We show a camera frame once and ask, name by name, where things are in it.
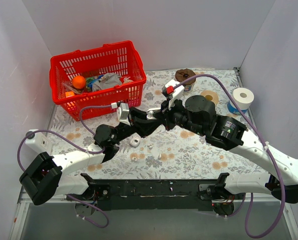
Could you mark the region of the white oval earbud charging case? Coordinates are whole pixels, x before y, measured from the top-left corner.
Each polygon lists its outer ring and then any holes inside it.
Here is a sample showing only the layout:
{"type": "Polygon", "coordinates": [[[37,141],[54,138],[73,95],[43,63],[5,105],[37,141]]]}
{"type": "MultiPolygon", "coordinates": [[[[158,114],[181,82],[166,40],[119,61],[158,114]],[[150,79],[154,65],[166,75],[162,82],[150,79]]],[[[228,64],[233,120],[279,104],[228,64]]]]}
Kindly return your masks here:
{"type": "Polygon", "coordinates": [[[154,116],[155,113],[159,112],[161,108],[155,107],[155,108],[150,108],[146,111],[146,118],[147,120],[156,120],[156,117],[154,116]]]}

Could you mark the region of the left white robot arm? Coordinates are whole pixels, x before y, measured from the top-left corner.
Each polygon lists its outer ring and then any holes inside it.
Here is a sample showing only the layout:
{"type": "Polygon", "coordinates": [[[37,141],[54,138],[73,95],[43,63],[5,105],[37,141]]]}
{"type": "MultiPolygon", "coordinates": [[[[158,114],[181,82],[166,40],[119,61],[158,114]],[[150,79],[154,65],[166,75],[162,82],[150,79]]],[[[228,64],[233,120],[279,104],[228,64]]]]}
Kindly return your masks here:
{"type": "Polygon", "coordinates": [[[160,108],[141,111],[126,103],[120,104],[117,126],[99,125],[94,133],[94,143],[87,148],[76,146],[76,151],[66,154],[39,153],[23,170],[21,185],[36,206],[56,195],[74,194],[90,200],[96,193],[92,179],[87,174],[73,176],[72,173],[111,160],[119,151],[118,144],[133,134],[142,138],[152,134],[163,124],[157,119],[160,113],[160,108]]]}

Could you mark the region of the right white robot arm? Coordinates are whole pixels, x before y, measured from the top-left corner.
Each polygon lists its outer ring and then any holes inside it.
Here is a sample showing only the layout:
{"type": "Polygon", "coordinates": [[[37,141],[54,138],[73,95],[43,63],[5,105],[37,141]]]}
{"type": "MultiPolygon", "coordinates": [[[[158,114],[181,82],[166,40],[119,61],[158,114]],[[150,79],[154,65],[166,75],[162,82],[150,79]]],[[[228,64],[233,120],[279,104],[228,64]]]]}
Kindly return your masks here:
{"type": "Polygon", "coordinates": [[[166,100],[161,108],[149,110],[148,117],[160,120],[167,130],[174,126],[205,136],[207,143],[253,162],[265,173],[258,175],[221,174],[214,186],[203,194],[226,199],[240,193],[261,193],[276,199],[284,196],[290,204],[298,203],[298,159],[291,158],[271,146],[263,146],[246,125],[228,116],[218,115],[215,104],[201,95],[183,102],[175,100],[172,107],[166,100]]]}

